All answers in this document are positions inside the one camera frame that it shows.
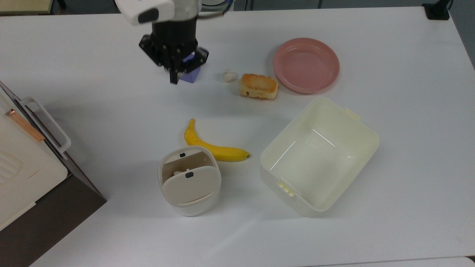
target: yellow banana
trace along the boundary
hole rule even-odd
[[[199,145],[208,149],[217,161],[239,162],[247,159],[251,154],[249,152],[235,147],[215,146],[203,142],[195,132],[195,119],[190,120],[188,128],[185,130],[185,141],[188,145]]]

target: floor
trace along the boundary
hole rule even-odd
[[[53,3],[55,14],[106,14],[120,13],[114,0],[65,0],[67,8],[60,10],[56,0]],[[234,10],[250,10],[251,0],[235,0]],[[253,10],[316,9],[319,0],[254,0]],[[367,7],[405,7],[421,6],[436,0],[321,0],[323,9],[367,8]],[[475,0],[454,0],[450,14],[455,22],[468,56],[475,67]]]

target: white table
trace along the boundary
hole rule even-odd
[[[108,202],[34,266],[312,266],[475,254],[475,72],[449,21],[422,8],[232,12],[199,21],[210,51],[195,84],[170,85],[139,49],[150,26],[121,15],[0,18],[0,79],[44,103]],[[225,68],[274,76],[283,42],[334,49],[340,77],[322,94],[381,145],[320,218],[302,218],[259,177],[259,156],[316,96],[280,87],[240,97]],[[251,152],[220,162],[219,205],[173,211],[159,160],[198,134]]]
[[[371,263],[330,265],[331,267],[473,267],[475,263],[466,257],[432,258]]]

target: storage box handle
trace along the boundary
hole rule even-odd
[[[52,142],[52,144],[55,146],[55,148],[58,150],[59,153],[61,154],[64,153],[71,146],[71,139],[69,139],[69,137],[63,131],[63,129],[59,127],[58,123],[56,123],[53,117],[51,117],[48,111],[46,111],[45,107],[43,107],[43,105],[40,104],[40,102],[38,102],[37,99],[35,99],[34,97],[26,97],[25,99],[20,101],[20,104],[22,104],[23,106],[26,106],[30,103],[35,103],[40,108],[40,110],[46,115],[48,120],[50,120],[51,123],[57,128],[59,134],[63,136],[65,140],[64,144],[60,145],[59,147],[57,147],[54,142]]]

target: bread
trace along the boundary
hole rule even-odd
[[[243,96],[274,99],[277,95],[277,81],[271,77],[243,74],[240,84],[239,91]]]

